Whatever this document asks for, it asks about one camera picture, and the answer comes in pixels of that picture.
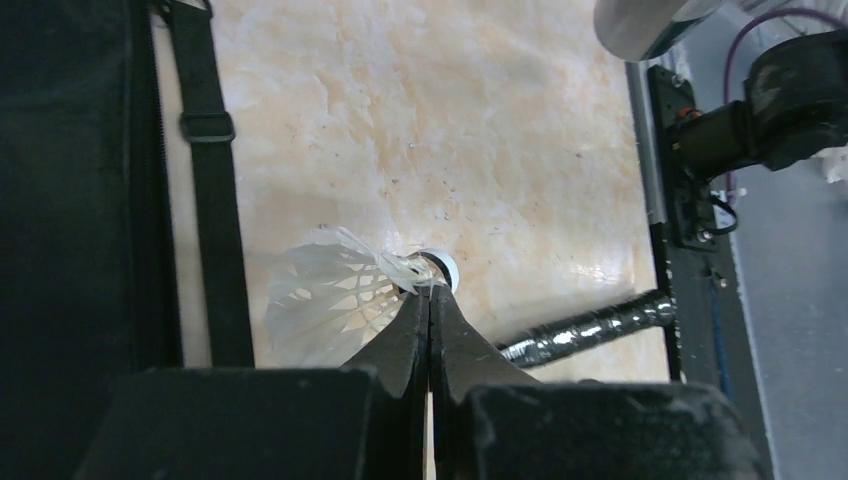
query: beige marble surface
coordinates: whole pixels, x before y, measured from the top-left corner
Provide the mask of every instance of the beige marble surface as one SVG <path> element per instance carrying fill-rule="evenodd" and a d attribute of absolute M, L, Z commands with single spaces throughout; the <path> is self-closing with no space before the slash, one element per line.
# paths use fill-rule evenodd
<path fill-rule="evenodd" d="M 452 252 L 468 320 L 496 341 L 654 285 L 623 64 L 591 0 L 218 0 L 257 364 L 258 258 L 319 224 L 374 246 Z M 190 154 L 156 29 L 184 349 L 208 363 Z M 534 371 L 667 379 L 650 330 Z"/>

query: bolt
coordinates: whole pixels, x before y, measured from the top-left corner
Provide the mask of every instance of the bolt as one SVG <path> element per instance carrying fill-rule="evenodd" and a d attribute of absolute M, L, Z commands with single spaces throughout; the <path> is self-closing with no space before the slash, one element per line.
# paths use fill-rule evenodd
<path fill-rule="evenodd" d="M 706 231 L 706 230 L 701 230 L 701 231 L 698 232 L 696 237 L 698 238 L 699 242 L 707 243 L 707 242 L 709 242 L 710 240 L 713 239 L 713 234 Z"/>

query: white shuttlecock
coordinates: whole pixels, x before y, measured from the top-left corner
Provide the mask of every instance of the white shuttlecock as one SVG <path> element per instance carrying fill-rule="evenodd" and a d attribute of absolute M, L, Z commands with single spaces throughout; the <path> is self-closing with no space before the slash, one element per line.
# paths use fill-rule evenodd
<path fill-rule="evenodd" d="M 268 356 L 281 367 L 339 366 L 394 319 L 415 287 L 458 285 L 456 263 L 439 250 L 399 257 L 345 228 L 319 230 L 314 240 L 271 264 L 265 326 Z"/>

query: bag strap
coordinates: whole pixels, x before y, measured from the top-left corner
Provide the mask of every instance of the bag strap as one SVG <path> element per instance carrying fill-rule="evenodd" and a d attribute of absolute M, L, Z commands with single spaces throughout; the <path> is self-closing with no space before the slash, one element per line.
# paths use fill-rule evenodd
<path fill-rule="evenodd" d="M 180 133 L 191 144 L 197 231 L 206 295 L 212 365 L 252 367 L 253 341 L 230 142 L 232 118 L 224 107 L 212 7 L 163 0 L 159 10 L 171 32 L 183 113 Z"/>

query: gray floor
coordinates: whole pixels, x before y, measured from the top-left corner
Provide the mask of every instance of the gray floor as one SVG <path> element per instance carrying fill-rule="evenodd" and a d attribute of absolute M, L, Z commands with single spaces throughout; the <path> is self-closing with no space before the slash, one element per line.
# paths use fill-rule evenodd
<path fill-rule="evenodd" d="M 725 56 L 748 19 L 725 7 L 673 55 L 703 110 L 720 104 Z M 763 43 L 775 40 L 751 37 L 738 55 L 736 85 Z M 748 196 L 738 205 L 734 245 L 776 477 L 848 478 L 846 189 L 826 184 L 815 160 L 777 173 L 751 167 L 738 179 Z"/>

